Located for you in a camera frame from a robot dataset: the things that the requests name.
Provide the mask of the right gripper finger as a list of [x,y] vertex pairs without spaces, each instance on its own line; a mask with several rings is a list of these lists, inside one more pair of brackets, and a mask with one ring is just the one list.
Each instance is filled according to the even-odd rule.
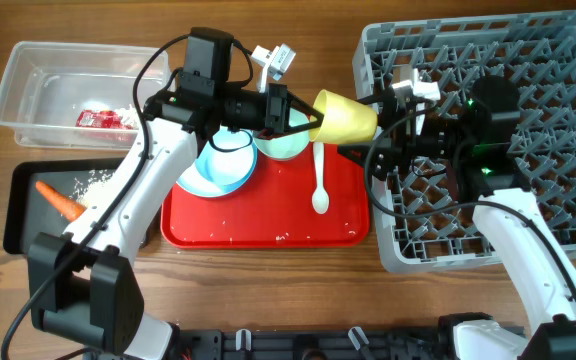
[[337,152],[339,155],[347,158],[357,165],[373,165],[382,163],[382,160],[379,159],[380,153],[377,147],[374,149],[371,160],[367,160],[368,152],[372,148],[373,146],[371,143],[345,144],[339,145],[337,147]]
[[372,105],[372,104],[381,104],[383,107],[386,106],[394,106],[395,108],[398,107],[397,98],[394,95],[388,94],[372,94],[357,100],[358,103],[362,105]]

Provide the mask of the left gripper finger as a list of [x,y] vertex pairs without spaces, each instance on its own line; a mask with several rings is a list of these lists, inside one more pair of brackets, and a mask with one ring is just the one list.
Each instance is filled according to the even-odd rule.
[[320,128],[322,124],[323,124],[322,117],[316,117],[314,121],[311,121],[310,118],[307,117],[305,123],[298,125],[291,125],[289,123],[289,118],[284,118],[281,119],[279,121],[279,124],[274,128],[272,137],[279,138],[301,132],[307,132],[316,128]]
[[324,114],[320,111],[316,110],[313,106],[309,103],[305,102],[298,96],[294,95],[293,93],[287,94],[288,105],[291,108],[296,109],[297,111],[303,113],[307,117],[314,117],[316,121],[322,121]]

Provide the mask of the yellow plastic cup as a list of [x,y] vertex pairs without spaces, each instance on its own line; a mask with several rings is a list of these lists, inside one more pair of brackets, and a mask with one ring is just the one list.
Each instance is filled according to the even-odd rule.
[[309,131],[311,142],[354,144],[370,141],[376,133],[377,113],[368,105],[321,90],[313,108],[323,114],[323,121]]

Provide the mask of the mint green bowl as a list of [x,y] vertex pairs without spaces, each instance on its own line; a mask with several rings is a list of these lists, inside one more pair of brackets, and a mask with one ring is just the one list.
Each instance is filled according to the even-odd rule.
[[271,140],[254,139],[254,144],[261,153],[277,161],[288,161],[295,158],[306,149],[309,143],[307,131]]

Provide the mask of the white plastic spoon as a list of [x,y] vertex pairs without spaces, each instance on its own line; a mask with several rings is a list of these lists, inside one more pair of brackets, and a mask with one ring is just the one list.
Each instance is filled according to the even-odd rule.
[[325,214],[329,208],[330,200],[324,186],[324,145],[313,143],[313,161],[315,168],[316,187],[312,194],[312,206],[317,214]]

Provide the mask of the light blue plate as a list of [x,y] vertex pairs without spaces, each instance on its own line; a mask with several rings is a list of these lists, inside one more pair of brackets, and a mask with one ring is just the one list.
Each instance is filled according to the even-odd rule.
[[242,180],[240,180],[237,183],[234,183],[229,186],[218,186],[206,180],[197,171],[197,168],[195,166],[195,161],[197,160],[196,159],[194,163],[182,173],[182,175],[178,178],[176,184],[186,192],[198,197],[216,198],[228,195],[234,192],[235,190],[239,189],[250,178],[253,171],[255,170],[258,154],[257,154],[257,147],[254,143],[253,147],[256,149],[256,156],[253,168]]

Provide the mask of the red snack wrapper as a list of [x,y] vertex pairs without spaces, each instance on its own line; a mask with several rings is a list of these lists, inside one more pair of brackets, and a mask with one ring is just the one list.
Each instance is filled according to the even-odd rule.
[[100,128],[100,129],[122,129],[132,130],[133,126],[124,121],[123,118],[115,111],[103,110],[93,111],[84,110],[79,115],[76,126],[81,128]]

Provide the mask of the rice and food scraps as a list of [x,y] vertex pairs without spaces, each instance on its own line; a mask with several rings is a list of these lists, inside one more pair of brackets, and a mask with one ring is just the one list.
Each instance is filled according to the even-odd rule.
[[91,208],[94,202],[106,198],[107,184],[114,175],[113,170],[88,170],[74,178],[73,191],[70,198],[86,208]]

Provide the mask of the orange carrot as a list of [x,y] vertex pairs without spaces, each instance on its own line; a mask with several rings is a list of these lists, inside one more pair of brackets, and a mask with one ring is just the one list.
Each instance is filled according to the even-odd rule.
[[74,222],[87,210],[82,204],[62,195],[43,181],[36,181],[35,188],[69,222]]

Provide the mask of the white tissue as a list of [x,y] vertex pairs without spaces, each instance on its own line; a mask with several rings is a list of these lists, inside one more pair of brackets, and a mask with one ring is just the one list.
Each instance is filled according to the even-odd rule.
[[133,130],[139,128],[139,116],[133,105],[128,108],[118,108],[115,113],[119,117],[119,123],[122,128]]

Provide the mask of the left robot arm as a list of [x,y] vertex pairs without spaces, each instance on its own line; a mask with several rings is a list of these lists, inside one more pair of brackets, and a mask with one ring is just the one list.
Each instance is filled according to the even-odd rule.
[[138,116],[140,133],[115,171],[108,198],[90,206],[59,236],[40,233],[29,248],[33,326],[102,353],[177,359],[178,326],[144,311],[133,271],[140,243],[170,188],[222,125],[263,138],[301,133],[324,115],[272,84],[264,92],[162,89]]

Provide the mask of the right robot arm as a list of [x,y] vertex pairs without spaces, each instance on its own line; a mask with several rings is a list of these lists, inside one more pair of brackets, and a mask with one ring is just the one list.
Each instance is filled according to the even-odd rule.
[[520,296],[529,337],[483,314],[443,317],[440,345],[457,359],[576,359],[576,268],[506,150],[520,117],[519,96],[512,82],[481,77],[459,118],[446,123],[432,115],[437,85],[413,78],[339,107],[347,133],[339,151],[366,180],[384,179],[416,157],[448,162],[452,208],[472,210]]

